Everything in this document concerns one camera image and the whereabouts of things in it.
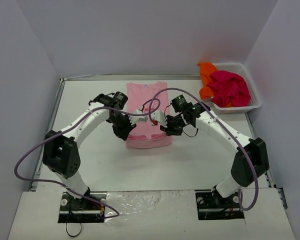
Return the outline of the pink t shirt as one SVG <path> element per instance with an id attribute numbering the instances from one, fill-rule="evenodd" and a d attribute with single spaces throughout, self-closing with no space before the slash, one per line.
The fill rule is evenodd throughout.
<path id="1" fill-rule="evenodd" d="M 153 84 L 129 82 L 126 84 L 126 87 L 128 97 L 127 111 L 131 113 L 138 109 L 143 113 L 148 113 L 158 105 L 156 100 L 150 105 L 150 100 L 157 92 L 167 88 L 167 84 L 161 81 Z M 129 133 L 125 142 L 128 149 L 152 149 L 170 145 L 173 142 L 173 138 L 161 131 L 159 125 L 152 125 L 148 120 L 146 123 L 138 122 L 136 128 Z"/>

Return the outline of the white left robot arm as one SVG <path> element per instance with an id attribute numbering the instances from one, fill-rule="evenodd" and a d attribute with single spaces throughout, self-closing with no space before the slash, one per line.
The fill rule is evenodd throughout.
<path id="1" fill-rule="evenodd" d="M 90 189 L 84 183 L 79 167 L 81 159 L 79 148 L 83 141 L 103 122 L 112 124 L 112 130 L 116 137 L 127 140 L 129 133 L 136 127 L 132 124 L 128 115 L 116 110 L 123 110 L 128 97 L 117 91 L 113 96 L 99 94 L 89 102 L 89 108 L 72 124 L 56 132 L 50 130 L 45 138 L 56 138 L 44 144 L 42 163 L 55 173 L 61 182 L 76 194 L 69 192 L 73 197 L 72 203 L 79 209 L 87 208 L 91 203 Z"/>

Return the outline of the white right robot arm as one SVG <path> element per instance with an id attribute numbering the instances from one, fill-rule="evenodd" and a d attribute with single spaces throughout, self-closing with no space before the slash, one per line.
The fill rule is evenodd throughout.
<path id="1" fill-rule="evenodd" d="M 224 206 L 233 193 L 255 181 L 246 157 L 249 157 L 257 177 L 268 171 L 267 147 L 261 138 L 252 139 L 240 133 L 222 121 L 207 105 L 187 102 L 183 95 L 174 98 L 171 106 L 177 115 L 165 117 L 166 124 L 160 127 L 163 132 L 168 136 L 180 136 L 183 128 L 191 125 L 212 137 L 233 157 L 230 174 L 212 189 L 211 199 L 216 206 Z"/>

